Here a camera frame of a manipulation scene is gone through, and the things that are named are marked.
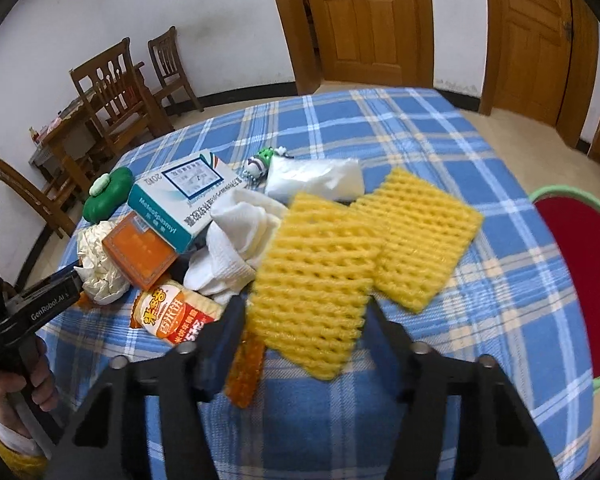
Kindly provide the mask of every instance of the red cloth on chair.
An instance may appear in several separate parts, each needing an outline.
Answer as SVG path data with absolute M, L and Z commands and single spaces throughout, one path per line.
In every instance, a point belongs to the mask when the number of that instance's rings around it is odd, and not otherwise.
M 587 326 L 593 376 L 600 377 L 600 213 L 565 196 L 541 198 L 536 208 L 569 267 Z

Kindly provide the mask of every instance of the white oval on green object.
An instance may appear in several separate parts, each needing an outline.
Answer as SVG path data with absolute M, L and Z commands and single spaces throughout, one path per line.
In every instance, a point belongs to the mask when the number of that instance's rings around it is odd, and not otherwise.
M 109 173 L 102 174 L 93 182 L 93 184 L 91 184 L 91 187 L 89 188 L 89 195 L 98 196 L 105 190 L 110 181 L 111 177 L 109 176 Z

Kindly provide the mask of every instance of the human hand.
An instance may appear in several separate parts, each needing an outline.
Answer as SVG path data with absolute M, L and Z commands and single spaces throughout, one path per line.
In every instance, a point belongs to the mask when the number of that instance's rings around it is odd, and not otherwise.
M 58 405 L 58 390 L 56 379 L 49 369 L 49 360 L 46 358 L 46 343 L 36 336 L 36 346 L 40 359 L 31 372 L 31 384 L 35 388 L 31 398 L 42 411 L 48 412 Z M 7 400 L 7 394 L 19 392 L 26 384 L 24 377 L 0 371 L 0 423 L 26 438 L 31 438 L 29 430 Z

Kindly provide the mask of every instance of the person's arm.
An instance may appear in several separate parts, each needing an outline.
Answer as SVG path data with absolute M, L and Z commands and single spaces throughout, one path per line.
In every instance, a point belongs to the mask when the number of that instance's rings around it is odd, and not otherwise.
M 48 412 L 58 405 L 58 391 L 45 356 L 46 345 L 40 338 L 37 343 L 41 357 L 31 373 L 35 387 L 31 398 Z M 0 372 L 0 456 L 17 476 L 29 479 L 42 475 L 46 458 L 7 400 L 7 394 L 19 392 L 25 384 L 19 375 Z

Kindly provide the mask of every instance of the table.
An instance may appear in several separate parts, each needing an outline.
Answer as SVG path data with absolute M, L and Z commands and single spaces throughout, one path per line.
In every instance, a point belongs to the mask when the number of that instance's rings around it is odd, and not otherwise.
M 484 223 L 443 291 L 418 316 L 380 298 L 386 316 L 445 355 L 495 356 L 538 424 L 561 478 L 584 466 L 592 417 L 592 371 L 580 307 L 546 225 L 515 178 L 471 124 L 436 91 L 365 89 L 272 102 L 209 119 L 128 152 L 138 176 L 203 148 L 234 168 L 263 146 L 299 158 L 357 157 L 366 191 L 392 166 L 471 204 Z M 116 216 L 128 211 L 122 206 Z M 75 259 L 75 235 L 62 264 Z M 42 331 L 58 378 L 61 416 L 84 398 L 110 358 L 162 354 L 168 346 L 128 330 L 132 291 L 87 314 L 67 310 Z M 150 404 L 149 449 L 156 478 L 162 448 Z M 403 408 L 382 390 L 358 342 L 344 373 L 310 378 L 267 351 L 248 410 L 219 395 L 202 406 L 221 478 L 383 478 Z M 451 478 L 458 406 L 451 404 L 439 478 Z
M 140 69 L 144 66 L 144 62 L 137 63 L 134 65 L 136 75 L 138 76 L 138 83 L 140 85 L 140 93 L 142 99 L 146 103 L 147 111 L 151 117 L 152 133 L 156 136 L 161 136 L 173 131 L 171 121 L 167 117 L 167 113 L 164 108 L 160 106 L 160 103 L 152 96 L 151 91 L 144 84 L 144 77 Z M 87 91 L 87 96 L 94 96 L 94 92 Z M 94 105 L 97 111 L 102 105 Z M 91 187 L 91 181 L 86 176 L 83 170 L 81 170 L 78 163 L 69 156 L 64 148 L 64 141 L 68 134 L 74 128 L 74 126 L 80 122 L 85 123 L 90 120 L 89 111 L 84 106 L 81 99 L 74 100 L 67 107 L 67 109 L 61 114 L 62 121 L 56 126 L 47 136 L 40 142 L 39 149 L 44 150 L 48 148 L 51 153 L 58 160 L 58 163 L 64 167 L 69 173 L 69 176 L 74 182 L 84 191 L 88 192 Z

